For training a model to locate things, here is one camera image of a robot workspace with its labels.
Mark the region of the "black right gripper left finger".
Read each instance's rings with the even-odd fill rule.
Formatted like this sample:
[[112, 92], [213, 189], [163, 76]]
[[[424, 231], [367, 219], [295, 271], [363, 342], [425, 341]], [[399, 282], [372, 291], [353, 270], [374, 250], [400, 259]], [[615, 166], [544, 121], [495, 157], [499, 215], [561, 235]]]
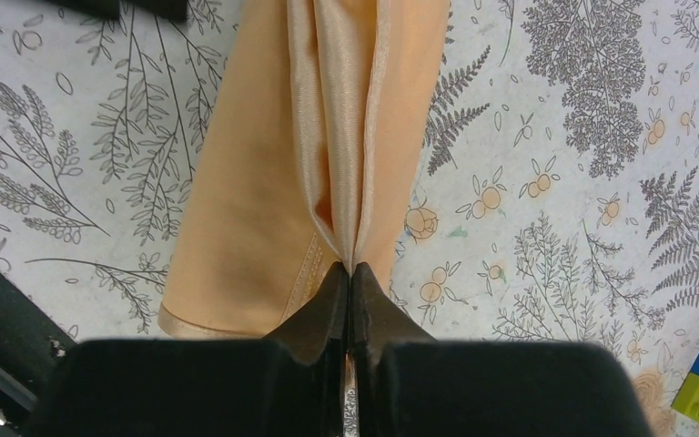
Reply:
[[90, 340], [56, 367], [27, 436], [340, 436], [349, 276], [259, 340]]

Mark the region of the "peach satin napkin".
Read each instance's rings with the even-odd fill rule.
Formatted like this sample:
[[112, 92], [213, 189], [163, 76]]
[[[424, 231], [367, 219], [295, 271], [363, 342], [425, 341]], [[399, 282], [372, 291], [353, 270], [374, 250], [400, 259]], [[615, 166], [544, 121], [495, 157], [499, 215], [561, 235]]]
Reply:
[[158, 313], [260, 338], [332, 264], [390, 286], [438, 81], [446, 1], [247, 1]]

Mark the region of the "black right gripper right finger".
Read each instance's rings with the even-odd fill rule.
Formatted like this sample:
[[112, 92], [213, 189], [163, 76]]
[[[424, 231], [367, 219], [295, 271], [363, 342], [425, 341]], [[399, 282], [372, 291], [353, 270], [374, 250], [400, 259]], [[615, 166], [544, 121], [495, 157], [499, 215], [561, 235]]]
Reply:
[[349, 327], [362, 436], [648, 436], [630, 379], [587, 342], [436, 340], [351, 277]]

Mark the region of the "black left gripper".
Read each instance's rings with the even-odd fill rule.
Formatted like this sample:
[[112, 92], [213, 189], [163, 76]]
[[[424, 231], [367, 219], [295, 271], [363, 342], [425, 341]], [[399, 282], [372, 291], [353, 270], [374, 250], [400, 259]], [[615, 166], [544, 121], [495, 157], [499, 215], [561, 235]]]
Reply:
[[126, 5], [171, 24], [185, 24], [189, 9], [188, 0], [42, 0], [42, 3], [108, 21], [118, 20]]

